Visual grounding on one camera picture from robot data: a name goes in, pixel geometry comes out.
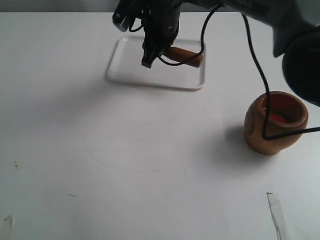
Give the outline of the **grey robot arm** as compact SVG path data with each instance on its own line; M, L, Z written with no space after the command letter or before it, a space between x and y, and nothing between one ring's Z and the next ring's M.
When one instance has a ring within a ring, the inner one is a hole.
M142 1L145 39L141 64L154 60L173 44L179 31L182 0ZM320 104L320 2L318 0L191 0L212 9L231 8L273 30L273 56L282 56L290 89L305 101Z

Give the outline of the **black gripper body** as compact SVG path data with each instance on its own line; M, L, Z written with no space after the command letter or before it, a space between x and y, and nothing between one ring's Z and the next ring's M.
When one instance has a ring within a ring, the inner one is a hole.
M144 30L142 48L166 50L179 32L181 2L179 0L141 0L141 23Z

